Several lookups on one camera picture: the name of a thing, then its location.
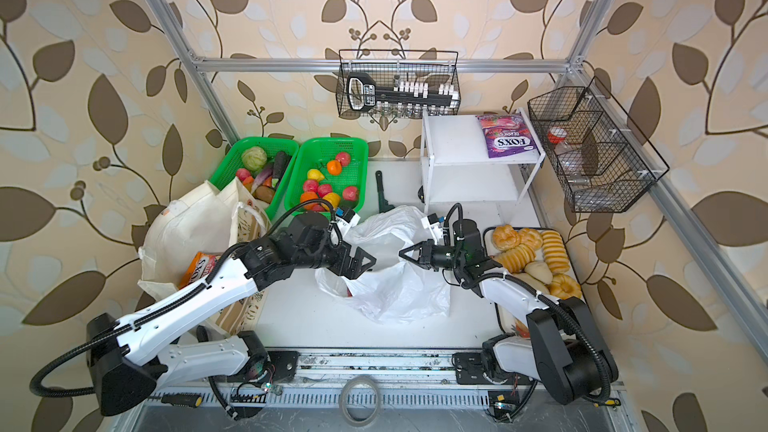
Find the white plastic bag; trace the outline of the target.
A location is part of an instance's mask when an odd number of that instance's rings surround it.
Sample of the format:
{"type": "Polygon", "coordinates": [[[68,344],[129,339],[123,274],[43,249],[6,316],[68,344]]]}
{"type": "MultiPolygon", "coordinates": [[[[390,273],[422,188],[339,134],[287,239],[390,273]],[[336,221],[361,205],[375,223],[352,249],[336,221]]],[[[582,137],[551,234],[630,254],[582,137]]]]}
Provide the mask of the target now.
{"type": "Polygon", "coordinates": [[[399,251],[430,239],[417,207],[402,205],[373,215],[343,234],[346,242],[376,258],[370,271],[347,279],[328,269],[315,271],[319,289],[380,325],[408,324],[450,312],[449,285],[432,270],[399,257],[399,251]]]}

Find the yellow lemon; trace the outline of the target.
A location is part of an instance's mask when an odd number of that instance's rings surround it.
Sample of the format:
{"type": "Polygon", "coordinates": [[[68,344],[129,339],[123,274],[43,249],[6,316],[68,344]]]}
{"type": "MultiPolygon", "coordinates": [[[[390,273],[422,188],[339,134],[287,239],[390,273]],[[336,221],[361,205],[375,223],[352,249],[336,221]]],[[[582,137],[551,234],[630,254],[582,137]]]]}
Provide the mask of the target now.
{"type": "Polygon", "coordinates": [[[314,180],[316,182],[322,182],[326,179],[325,175],[318,169],[310,169],[307,172],[306,178],[308,180],[314,180]]]}

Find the orange fruit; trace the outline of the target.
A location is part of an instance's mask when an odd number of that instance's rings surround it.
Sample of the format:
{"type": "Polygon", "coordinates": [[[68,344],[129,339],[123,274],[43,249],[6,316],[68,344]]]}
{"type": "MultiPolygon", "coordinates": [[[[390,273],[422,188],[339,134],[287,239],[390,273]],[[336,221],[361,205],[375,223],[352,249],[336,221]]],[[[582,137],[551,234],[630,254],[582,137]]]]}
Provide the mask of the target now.
{"type": "Polygon", "coordinates": [[[339,176],[343,171],[343,165],[336,159],[329,161],[326,168],[331,176],[339,176]]]}

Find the cream floral tote bag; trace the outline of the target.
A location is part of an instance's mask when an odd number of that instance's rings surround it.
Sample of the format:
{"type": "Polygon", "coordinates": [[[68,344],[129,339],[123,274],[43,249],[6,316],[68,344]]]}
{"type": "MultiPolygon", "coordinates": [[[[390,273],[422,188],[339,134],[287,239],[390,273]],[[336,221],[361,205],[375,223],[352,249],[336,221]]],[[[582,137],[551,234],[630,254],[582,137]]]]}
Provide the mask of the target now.
{"type": "Polygon", "coordinates": [[[138,254],[139,287],[160,301],[180,290],[198,252],[221,255],[229,246],[263,236],[271,226],[265,209],[239,180],[219,190],[206,181],[171,201],[155,218],[138,254]]]}

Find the orange snack bag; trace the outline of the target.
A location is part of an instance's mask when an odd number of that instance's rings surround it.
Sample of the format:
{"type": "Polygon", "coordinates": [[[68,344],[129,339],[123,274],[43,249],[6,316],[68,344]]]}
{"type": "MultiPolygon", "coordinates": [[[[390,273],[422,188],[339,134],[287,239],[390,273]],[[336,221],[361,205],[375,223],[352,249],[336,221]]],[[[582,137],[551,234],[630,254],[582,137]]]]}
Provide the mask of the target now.
{"type": "Polygon", "coordinates": [[[209,275],[216,266],[219,258],[219,254],[198,252],[190,262],[186,272],[182,275],[178,287],[183,289],[191,283],[209,275]]]}

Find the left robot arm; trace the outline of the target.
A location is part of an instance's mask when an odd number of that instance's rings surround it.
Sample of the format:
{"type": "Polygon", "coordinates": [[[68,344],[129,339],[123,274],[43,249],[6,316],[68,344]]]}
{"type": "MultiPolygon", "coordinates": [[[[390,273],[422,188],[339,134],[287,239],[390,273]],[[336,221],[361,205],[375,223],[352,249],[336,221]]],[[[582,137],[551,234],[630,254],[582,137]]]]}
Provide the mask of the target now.
{"type": "Polygon", "coordinates": [[[339,217],[291,208],[265,235],[227,248],[208,275],[119,319],[98,316],[88,324],[84,344],[32,377],[31,393],[41,398],[94,395],[100,413],[108,417],[167,386],[253,373],[267,353],[252,331],[191,345],[176,341],[214,313],[288,279],[297,269],[327,269],[350,280],[371,270],[375,257],[344,240],[339,217]]]}

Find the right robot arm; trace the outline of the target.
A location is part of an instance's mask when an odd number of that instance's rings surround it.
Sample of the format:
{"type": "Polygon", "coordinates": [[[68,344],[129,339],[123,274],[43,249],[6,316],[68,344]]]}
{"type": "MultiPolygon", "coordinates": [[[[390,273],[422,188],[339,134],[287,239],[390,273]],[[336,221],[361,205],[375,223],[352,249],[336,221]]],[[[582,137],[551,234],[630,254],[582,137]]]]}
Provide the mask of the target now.
{"type": "Polygon", "coordinates": [[[479,358],[482,377],[504,384],[526,376],[561,404],[577,399],[607,403],[619,371],[586,303],[558,298],[510,272],[489,254],[484,235],[464,217],[460,204],[449,209],[441,225],[442,240],[406,247],[400,258],[451,273],[449,285],[492,302],[528,331],[525,337],[501,334],[485,341],[479,358]]]}

